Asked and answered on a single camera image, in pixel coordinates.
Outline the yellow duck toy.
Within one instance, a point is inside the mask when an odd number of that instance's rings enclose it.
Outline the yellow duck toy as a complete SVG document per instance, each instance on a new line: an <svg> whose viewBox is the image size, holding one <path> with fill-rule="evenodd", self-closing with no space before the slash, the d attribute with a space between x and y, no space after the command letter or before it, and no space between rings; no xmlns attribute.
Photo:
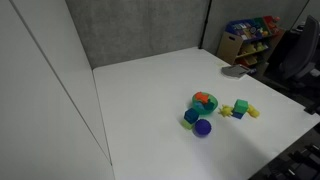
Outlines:
<svg viewBox="0 0 320 180"><path fill-rule="evenodd" d="M258 118L260 115L260 112L251 104L248 105L247 113L253 118Z"/></svg>

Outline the orange toy in bowl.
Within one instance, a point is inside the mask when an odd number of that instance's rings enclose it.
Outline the orange toy in bowl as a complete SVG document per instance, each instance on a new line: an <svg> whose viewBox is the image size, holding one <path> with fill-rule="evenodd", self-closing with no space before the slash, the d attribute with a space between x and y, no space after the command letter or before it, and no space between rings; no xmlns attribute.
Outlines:
<svg viewBox="0 0 320 180"><path fill-rule="evenodd" d="M195 98L199 101L201 101L202 103L207 103L209 96L207 94L203 94L202 92L197 92L195 94Z"/></svg>

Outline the green bowl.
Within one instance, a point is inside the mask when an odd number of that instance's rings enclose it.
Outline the green bowl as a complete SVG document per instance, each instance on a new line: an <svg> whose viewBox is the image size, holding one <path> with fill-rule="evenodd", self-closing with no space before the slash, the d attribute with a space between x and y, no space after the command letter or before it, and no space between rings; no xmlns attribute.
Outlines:
<svg viewBox="0 0 320 180"><path fill-rule="evenodd" d="M192 107L200 115L211 114L218 106L218 100L206 92L197 92L192 96Z"/></svg>

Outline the blue toy in bowl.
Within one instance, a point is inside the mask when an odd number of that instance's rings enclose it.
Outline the blue toy in bowl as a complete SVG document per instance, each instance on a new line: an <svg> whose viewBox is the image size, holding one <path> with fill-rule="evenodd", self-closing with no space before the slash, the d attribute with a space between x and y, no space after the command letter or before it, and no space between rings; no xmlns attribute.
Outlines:
<svg viewBox="0 0 320 180"><path fill-rule="evenodd" d="M206 110L206 111L211 111L214 108L214 104L212 102L208 102L208 103L201 103L199 101L197 101L195 103L195 106L201 110Z"/></svg>

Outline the yellow spiky star toy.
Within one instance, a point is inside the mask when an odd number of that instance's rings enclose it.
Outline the yellow spiky star toy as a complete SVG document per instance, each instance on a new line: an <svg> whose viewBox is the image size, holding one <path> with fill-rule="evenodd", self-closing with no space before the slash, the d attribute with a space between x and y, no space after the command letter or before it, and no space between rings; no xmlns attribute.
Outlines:
<svg viewBox="0 0 320 180"><path fill-rule="evenodd" d="M219 109L219 114L222 115L223 117L230 117L233 114L233 108L228 105L223 105Z"/></svg>

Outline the wooden toy storage shelf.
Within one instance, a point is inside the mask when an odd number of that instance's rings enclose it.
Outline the wooden toy storage shelf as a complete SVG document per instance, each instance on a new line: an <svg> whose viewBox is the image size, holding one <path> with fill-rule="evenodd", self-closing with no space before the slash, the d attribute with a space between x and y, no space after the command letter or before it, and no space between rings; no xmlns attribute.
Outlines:
<svg viewBox="0 0 320 180"><path fill-rule="evenodd" d="M230 65L254 67L268 61L285 30L279 17L263 16L230 21L222 35L217 56Z"/></svg>

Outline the lime green flat block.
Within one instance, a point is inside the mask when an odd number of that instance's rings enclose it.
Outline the lime green flat block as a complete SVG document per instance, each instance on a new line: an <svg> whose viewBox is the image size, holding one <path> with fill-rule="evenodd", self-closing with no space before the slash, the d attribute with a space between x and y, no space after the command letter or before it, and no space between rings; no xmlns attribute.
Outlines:
<svg viewBox="0 0 320 180"><path fill-rule="evenodd" d="M182 122L181 122L181 125L184 127L184 128L186 128L186 129L188 129L188 130L191 130L192 128L193 128L193 124L190 124L188 121L186 121L186 120L183 120Z"/></svg>

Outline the purple spiky ball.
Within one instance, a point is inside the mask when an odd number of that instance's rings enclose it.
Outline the purple spiky ball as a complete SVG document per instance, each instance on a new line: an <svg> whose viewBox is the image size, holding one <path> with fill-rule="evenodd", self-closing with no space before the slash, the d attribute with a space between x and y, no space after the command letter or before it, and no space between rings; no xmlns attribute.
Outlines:
<svg viewBox="0 0 320 180"><path fill-rule="evenodd" d="M208 120L200 119L196 122L194 129L198 135L206 136L211 132L212 126Z"/></svg>

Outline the grey metal mounting plate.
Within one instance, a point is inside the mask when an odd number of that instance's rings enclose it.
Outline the grey metal mounting plate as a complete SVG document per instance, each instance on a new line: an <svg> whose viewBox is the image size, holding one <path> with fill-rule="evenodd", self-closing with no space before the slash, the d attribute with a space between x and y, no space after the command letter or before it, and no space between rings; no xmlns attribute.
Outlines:
<svg viewBox="0 0 320 180"><path fill-rule="evenodd" d="M242 78L249 72L249 69L241 64L221 68L221 73L231 78Z"/></svg>

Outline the green cube block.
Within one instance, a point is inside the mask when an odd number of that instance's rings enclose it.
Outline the green cube block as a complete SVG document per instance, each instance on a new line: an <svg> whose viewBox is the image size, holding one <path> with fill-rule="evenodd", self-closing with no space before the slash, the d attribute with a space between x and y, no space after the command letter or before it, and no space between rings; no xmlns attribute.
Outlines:
<svg viewBox="0 0 320 180"><path fill-rule="evenodd" d="M234 111L238 113L246 113L248 110L249 104L245 100L237 99L234 104Z"/></svg>

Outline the small blue block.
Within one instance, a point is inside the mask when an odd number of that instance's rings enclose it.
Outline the small blue block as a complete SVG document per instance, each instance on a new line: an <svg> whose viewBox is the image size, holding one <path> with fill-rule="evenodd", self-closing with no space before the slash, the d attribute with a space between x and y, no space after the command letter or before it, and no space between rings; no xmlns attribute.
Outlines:
<svg viewBox="0 0 320 180"><path fill-rule="evenodd" d="M244 114L238 113L238 112L233 112L232 116L237 118L237 119L242 119Z"/></svg>

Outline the black vertical pole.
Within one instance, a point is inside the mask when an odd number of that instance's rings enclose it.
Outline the black vertical pole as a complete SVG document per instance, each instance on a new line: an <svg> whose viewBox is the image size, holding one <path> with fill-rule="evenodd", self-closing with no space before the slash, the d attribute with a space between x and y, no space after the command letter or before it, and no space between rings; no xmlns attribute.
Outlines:
<svg viewBox="0 0 320 180"><path fill-rule="evenodd" d="M203 48L203 42L204 42L206 28L207 28L207 24L208 24L208 20L209 20L209 15L210 15L210 11L211 11L212 2L213 2L213 0L209 0L208 1L207 11L206 11L205 19L204 19L204 24L203 24L203 29L202 29L202 33L201 33L198 49L202 49Z"/></svg>

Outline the black office chair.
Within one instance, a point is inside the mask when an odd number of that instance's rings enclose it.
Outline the black office chair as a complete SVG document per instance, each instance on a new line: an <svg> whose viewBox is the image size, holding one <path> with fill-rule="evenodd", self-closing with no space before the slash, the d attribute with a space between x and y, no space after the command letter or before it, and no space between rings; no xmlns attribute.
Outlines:
<svg viewBox="0 0 320 180"><path fill-rule="evenodd" d="M303 31L282 61L280 69L283 79L300 79L315 67L313 56L319 41L319 21L308 15Z"/></svg>

